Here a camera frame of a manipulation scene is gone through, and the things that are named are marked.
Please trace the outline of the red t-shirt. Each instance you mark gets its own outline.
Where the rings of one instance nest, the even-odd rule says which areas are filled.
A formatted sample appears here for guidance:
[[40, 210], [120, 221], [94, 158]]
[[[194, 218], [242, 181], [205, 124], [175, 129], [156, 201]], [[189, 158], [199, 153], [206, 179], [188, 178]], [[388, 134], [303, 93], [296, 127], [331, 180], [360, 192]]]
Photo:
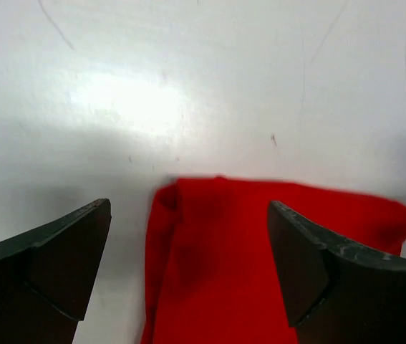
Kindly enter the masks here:
[[267, 208], [398, 255], [406, 206], [283, 181], [179, 178], [152, 202], [145, 240], [143, 343], [295, 343], [269, 244]]

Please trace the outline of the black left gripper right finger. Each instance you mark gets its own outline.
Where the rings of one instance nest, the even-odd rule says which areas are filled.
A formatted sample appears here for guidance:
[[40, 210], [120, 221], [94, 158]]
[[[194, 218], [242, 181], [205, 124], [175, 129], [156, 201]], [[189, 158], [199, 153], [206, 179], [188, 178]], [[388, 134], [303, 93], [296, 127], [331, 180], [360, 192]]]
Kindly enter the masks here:
[[406, 343], [406, 259], [268, 207], [268, 233], [290, 327], [300, 343]]

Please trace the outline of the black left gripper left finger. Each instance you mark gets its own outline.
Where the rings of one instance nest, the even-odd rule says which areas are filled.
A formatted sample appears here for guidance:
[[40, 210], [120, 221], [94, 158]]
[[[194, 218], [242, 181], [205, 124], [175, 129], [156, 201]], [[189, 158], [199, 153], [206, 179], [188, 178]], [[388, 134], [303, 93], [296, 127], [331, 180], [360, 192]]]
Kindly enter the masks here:
[[109, 199], [0, 242], [0, 343], [72, 343], [111, 223]]

